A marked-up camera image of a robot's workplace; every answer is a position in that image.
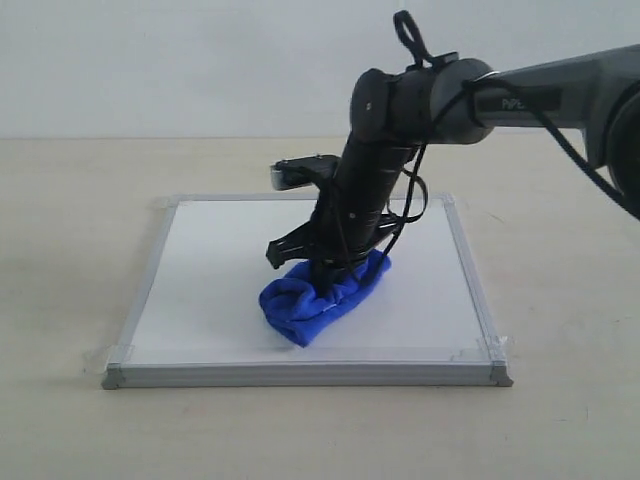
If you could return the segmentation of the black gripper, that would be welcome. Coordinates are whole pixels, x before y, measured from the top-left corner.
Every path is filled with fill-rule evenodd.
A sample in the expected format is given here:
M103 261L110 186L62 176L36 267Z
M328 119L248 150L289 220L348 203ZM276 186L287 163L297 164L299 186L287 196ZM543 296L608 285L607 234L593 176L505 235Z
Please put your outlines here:
M327 295L334 284L334 268L363 262L399 229L400 217L386 213L386 206L383 202L366 210L335 192L322 192L305 223L269 242L266 258L275 269L290 260L311 260L310 283L317 295Z

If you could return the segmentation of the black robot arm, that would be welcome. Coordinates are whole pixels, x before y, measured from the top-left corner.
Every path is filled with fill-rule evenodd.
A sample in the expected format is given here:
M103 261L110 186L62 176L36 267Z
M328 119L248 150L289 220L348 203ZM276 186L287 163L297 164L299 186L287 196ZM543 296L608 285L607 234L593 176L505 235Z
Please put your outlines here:
M273 240L273 267L311 264L319 288L353 274L378 245L393 246L412 221L389 199L401 175L412 187L428 146L473 145L495 128L547 130L575 164L631 215L639 212L639 49L620 47L495 72L485 62L417 53L400 74L366 71L353 89L340 155L282 160L278 190L313 184L310 218Z

